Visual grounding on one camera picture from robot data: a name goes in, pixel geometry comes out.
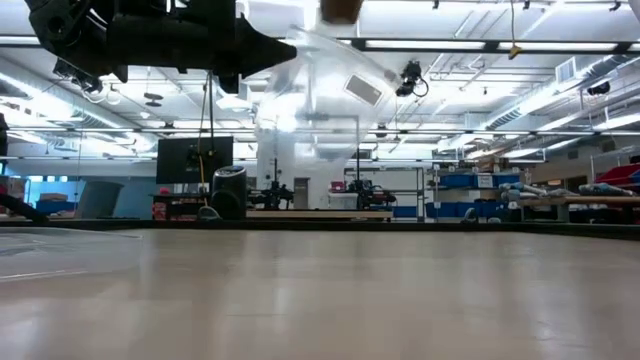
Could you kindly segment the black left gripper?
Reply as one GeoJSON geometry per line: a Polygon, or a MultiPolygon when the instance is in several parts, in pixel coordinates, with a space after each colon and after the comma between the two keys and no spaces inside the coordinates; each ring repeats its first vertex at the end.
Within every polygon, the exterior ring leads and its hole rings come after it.
{"type": "Polygon", "coordinates": [[[236,17],[236,0],[114,0],[107,49],[118,65],[209,71],[228,91],[239,77],[293,60],[297,48],[236,17]]]}

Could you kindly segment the clear plastic zip bag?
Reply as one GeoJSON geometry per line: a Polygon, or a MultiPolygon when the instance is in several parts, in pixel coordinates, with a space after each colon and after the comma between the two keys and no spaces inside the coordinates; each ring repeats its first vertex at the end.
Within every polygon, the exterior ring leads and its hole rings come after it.
{"type": "Polygon", "coordinates": [[[255,116],[261,150],[302,166],[345,161],[395,98],[399,76],[350,44],[293,26],[255,116]]]}

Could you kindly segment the tan elastic bandage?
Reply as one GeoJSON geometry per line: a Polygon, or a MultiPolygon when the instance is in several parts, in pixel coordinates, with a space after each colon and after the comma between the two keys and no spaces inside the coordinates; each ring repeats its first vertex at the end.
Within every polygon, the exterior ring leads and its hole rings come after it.
{"type": "Polygon", "coordinates": [[[320,14],[324,22],[334,25],[353,25],[357,22],[364,0],[320,0],[320,14]]]}

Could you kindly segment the white building column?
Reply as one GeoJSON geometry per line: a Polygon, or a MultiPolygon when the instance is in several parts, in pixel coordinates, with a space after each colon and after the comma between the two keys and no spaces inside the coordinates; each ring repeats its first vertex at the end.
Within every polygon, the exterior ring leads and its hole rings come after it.
{"type": "Polygon", "coordinates": [[[257,185],[269,188],[278,181],[289,188],[294,183],[295,112],[291,97],[280,97],[261,105],[257,125],[257,185]]]}

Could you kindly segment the black monitor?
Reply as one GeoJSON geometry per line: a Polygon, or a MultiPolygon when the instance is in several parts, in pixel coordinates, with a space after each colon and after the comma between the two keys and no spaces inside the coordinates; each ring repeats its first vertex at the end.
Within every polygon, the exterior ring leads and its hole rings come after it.
{"type": "Polygon", "coordinates": [[[233,164],[233,137],[161,139],[157,184],[210,182],[214,172],[233,164]]]}

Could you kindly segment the white storage box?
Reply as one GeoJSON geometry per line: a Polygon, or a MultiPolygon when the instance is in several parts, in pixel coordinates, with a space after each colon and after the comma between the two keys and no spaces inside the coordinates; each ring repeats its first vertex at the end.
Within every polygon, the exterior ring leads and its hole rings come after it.
{"type": "Polygon", "coordinates": [[[330,209],[357,210],[358,194],[357,193],[329,193],[328,206],[330,209]]]}

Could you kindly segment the grey bin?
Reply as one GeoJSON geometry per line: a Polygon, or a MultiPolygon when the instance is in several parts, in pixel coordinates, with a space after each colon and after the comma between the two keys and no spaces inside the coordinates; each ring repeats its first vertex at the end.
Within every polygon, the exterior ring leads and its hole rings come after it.
{"type": "Polygon", "coordinates": [[[122,188],[122,184],[115,182],[87,182],[81,194],[75,216],[80,219],[111,217],[122,188]]]}

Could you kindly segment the blue crate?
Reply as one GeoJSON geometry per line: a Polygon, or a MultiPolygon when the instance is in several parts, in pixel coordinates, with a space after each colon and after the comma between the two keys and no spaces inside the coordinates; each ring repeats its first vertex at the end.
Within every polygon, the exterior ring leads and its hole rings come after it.
{"type": "Polygon", "coordinates": [[[62,212],[73,213],[76,206],[75,202],[70,201],[38,200],[36,202],[36,210],[46,215],[62,212]]]}

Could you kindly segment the cardboard box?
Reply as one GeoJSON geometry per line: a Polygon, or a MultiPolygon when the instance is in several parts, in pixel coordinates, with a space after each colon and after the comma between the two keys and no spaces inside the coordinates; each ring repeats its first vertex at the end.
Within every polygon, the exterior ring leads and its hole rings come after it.
{"type": "Polygon", "coordinates": [[[507,158],[489,155],[477,159],[475,166],[480,173],[503,173],[511,169],[507,158]]]}

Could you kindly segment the grey fabric bundle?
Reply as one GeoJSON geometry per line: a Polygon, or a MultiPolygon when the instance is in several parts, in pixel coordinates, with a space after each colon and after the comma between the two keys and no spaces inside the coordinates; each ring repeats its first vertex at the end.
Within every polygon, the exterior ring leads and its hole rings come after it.
{"type": "Polygon", "coordinates": [[[606,183],[583,184],[579,186],[579,194],[583,196],[625,196],[634,197],[635,192],[606,183]]]}
{"type": "Polygon", "coordinates": [[[547,190],[521,182],[503,183],[498,186],[501,191],[501,198],[508,201],[517,201],[520,199],[538,199],[548,197],[564,197],[575,196],[575,193],[565,189],[547,190]]]}

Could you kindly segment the white ceiling vent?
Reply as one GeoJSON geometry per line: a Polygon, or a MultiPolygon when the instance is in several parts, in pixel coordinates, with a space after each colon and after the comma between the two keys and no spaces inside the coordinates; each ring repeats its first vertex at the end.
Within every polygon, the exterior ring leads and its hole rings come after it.
{"type": "Polygon", "coordinates": [[[555,79],[557,84],[563,84],[573,80],[576,76],[576,58],[571,57],[555,67],[555,79]]]}

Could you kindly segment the wooden workbench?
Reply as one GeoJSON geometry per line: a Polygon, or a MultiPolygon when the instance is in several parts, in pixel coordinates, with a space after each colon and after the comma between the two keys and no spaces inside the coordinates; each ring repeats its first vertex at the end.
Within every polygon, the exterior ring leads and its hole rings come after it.
{"type": "Polygon", "coordinates": [[[627,216],[633,216],[635,208],[640,208],[640,197],[636,196],[562,196],[545,197],[538,199],[519,200],[521,208],[537,206],[555,206],[557,220],[568,223],[570,221],[569,206],[579,205],[607,205],[613,208],[621,208],[627,216]]]}

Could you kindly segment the red bin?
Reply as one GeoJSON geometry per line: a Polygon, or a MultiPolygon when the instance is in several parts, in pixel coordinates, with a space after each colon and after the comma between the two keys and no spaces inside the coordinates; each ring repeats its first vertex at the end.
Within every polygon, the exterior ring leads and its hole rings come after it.
{"type": "Polygon", "coordinates": [[[614,167],[599,175],[596,182],[621,188],[640,187],[640,163],[614,167]]]}

